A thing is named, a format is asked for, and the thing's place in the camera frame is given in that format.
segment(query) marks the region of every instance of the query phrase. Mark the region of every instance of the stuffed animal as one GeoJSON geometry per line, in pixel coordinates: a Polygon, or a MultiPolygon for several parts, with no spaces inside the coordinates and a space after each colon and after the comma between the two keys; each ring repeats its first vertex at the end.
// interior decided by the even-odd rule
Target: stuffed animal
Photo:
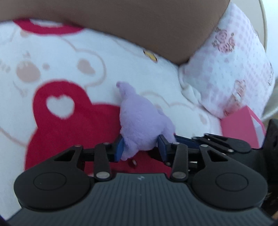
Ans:
{"type": "Polygon", "coordinates": [[[148,99],[138,95],[127,82],[117,82],[122,97],[120,109],[121,135],[125,146],[121,160],[132,158],[139,150],[148,151],[162,134],[168,142],[176,142],[175,126],[148,99]]]}

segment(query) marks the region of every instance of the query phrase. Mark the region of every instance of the red fabric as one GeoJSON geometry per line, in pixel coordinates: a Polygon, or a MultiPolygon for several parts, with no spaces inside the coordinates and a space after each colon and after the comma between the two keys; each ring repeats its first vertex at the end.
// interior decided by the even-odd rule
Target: red fabric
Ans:
{"type": "Polygon", "coordinates": [[[14,20],[14,22],[21,27],[21,29],[25,31],[29,31],[39,35],[64,35],[64,34],[71,34],[76,33],[84,28],[81,27],[73,27],[70,25],[63,25],[61,27],[42,27],[37,24],[33,24],[29,19],[20,19],[14,20]]]}
{"type": "MultiPolygon", "coordinates": [[[[50,82],[40,87],[33,101],[37,130],[27,148],[25,169],[58,154],[75,145],[92,148],[98,143],[113,142],[120,132],[118,106],[91,103],[86,92],[68,81],[50,82]],[[53,115],[46,106],[47,98],[65,95],[75,103],[74,112],[67,119],[53,115]]],[[[139,152],[133,158],[137,166],[128,161],[111,163],[113,172],[126,173],[170,173],[170,167],[152,159],[146,152],[139,152]]],[[[86,173],[93,172],[93,163],[86,163],[86,173]]]]}

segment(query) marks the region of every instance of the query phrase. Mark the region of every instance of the brown cushion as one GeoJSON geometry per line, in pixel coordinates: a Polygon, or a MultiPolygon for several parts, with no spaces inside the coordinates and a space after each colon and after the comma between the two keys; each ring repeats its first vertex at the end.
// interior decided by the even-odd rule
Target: brown cushion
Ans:
{"type": "Polygon", "coordinates": [[[25,1],[36,2],[32,17],[113,34],[181,64],[208,38],[230,0],[25,1]]]}

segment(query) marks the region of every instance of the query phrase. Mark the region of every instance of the white heart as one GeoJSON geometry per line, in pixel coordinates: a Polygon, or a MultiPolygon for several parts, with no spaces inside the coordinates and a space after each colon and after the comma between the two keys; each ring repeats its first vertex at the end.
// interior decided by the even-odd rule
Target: white heart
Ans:
{"type": "Polygon", "coordinates": [[[49,97],[46,100],[48,110],[61,119],[66,119],[73,114],[74,101],[68,96],[49,97]]]}

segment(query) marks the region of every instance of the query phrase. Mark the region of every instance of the white fabric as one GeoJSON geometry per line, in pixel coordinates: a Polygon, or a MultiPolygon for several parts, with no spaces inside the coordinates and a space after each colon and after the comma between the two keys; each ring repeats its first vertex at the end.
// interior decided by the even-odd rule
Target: white fabric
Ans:
{"type": "Polygon", "coordinates": [[[179,80],[183,89],[194,87],[199,103],[219,118],[245,105],[261,118],[275,78],[249,19],[230,3],[204,45],[180,67],[179,80]]]}
{"type": "MultiPolygon", "coordinates": [[[[116,82],[127,81],[163,109],[177,135],[221,134],[219,120],[181,94],[176,65],[96,31],[39,35],[23,31],[13,22],[2,23],[0,78],[0,214],[4,218],[19,209],[13,183],[24,170],[28,143],[37,127],[33,97],[36,89],[50,81],[72,81],[86,91],[93,104],[114,105],[121,101],[116,82]]],[[[75,104],[64,96],[49,98],[46,103],[50,112],[62,119],[71,114],[75,104]]]]}

